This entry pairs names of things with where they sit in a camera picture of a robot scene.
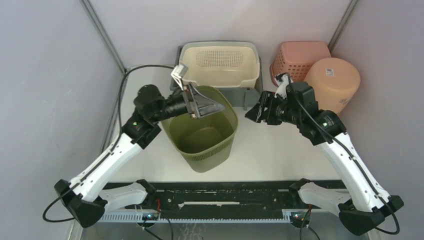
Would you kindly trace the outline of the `green perforated waste bin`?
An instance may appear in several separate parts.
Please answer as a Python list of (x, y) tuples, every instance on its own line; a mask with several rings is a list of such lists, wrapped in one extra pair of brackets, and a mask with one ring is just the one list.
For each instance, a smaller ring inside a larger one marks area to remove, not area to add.
[(225, 109), (209, 116), (193, 119), (188, 114), (161, 122), (167, 137), (190, 165), (198, 172), (207, 172), (228, 159), (238, 129), (239, 119), (226, 97), (212, 86), (199, 86), (201, 94)]

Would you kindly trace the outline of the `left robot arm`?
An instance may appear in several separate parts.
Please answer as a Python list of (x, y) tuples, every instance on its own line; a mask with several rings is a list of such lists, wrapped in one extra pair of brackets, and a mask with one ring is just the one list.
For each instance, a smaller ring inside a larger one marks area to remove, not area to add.
[(139, 89), (133, 102), (134, 112), (120, 128), (114, 143), (82, 173), (54, 185), (63, 206), (83, 228), (93, 226), (108, 211), (128, 205), (140, 204), (145, 209), (155, 205), (157, 196), (145, 184), (135, 182), (109, 190), (104, 187), (128, 160), (157, 137), (161, 132), (159, 122), (180, 115), (199, 119), (225, 109), (191, 84), (175, 90), (168, 98), (155, 85), (148, 84)]

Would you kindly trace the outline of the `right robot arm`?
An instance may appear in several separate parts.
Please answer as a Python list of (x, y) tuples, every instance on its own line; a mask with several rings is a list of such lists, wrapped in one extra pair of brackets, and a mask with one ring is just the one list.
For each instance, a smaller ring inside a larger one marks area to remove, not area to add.
[(264, 91), (245, 117), (271, 126), (293, 124), (328, 159), (347, 193), (336, 193), (305, 178), (291, 186), (289, 203), (295, 208), (313, 205), (337, 216), (356, 236), (379, 230), (387, 217), (404, 206), (373, 177), (357, 153), (347, 129), (331, 110), (319, 108), (314, 89), (306, 82), (289, 83), (285, 93)]

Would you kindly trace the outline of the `pink perforated plastic basket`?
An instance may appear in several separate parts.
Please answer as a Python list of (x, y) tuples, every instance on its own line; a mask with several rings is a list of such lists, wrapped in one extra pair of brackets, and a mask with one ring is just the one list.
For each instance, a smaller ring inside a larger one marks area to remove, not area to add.
[(275, 77), (283, 73), (289, 73), (294, 82), (303, 81), (314, 63), (330, 57), (330, 50), (323, 41), (283, 42), (269, 68), (271, 82), (277, 87)]

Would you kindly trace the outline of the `orange plastic bucket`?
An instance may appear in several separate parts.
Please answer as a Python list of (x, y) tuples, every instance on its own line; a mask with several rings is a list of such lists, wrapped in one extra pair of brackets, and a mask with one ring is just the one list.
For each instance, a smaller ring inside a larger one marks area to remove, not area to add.
[(304, 81), (313, 87), (320, 109), (340, 115), (357, 92), (361, 77), (351, 63), (328, 57), (314, 63)]

